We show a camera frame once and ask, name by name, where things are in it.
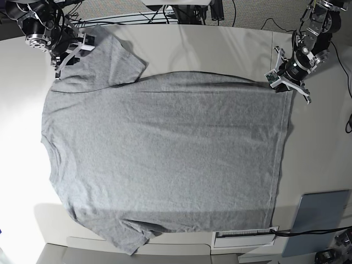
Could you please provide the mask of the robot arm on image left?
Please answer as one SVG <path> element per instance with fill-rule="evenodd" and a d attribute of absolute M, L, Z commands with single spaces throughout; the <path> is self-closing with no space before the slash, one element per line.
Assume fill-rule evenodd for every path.
<path fill-rule="evenodd" d="M 49 53 L 56 79 L 67 65 L 80 61 L 81 51 L 95 49 L 95 37 L 80 31 L 63 8 L 82 1 L 5 1 L 6 16 L 16 21 L 28 46 Z"/>

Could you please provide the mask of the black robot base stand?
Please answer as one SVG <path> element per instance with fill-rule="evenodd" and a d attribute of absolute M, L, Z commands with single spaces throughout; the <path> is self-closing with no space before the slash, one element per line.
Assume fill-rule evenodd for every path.
<path fill-rule="evenodd" d="M 206 25 L 207 13 L 217 25 L 225 19 L 222 1 L 192 1 L 192 0 L 142 0 L 148 9 L 154 12 L 149 21 L 162 15 L 167 25 Z"/>

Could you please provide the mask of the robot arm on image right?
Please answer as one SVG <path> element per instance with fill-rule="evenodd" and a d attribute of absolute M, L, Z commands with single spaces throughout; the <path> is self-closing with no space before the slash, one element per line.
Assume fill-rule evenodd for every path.
<path fill-rule="evenodd" d="M 311 103 L 310 92 L 304 80 L 324 63 L 329 55 L 333 34 L 341 28 L 340 12 L 348 10 L 351 1 L 311 1 L 304 11 L 300 25 L 309 22 L 305 31 L 301 28 L 291 36 L 291 57 L 276 46 L 277 60 L 274 68 L 265 77 L 276 93 L 295 90 L 306 102 Z"/>

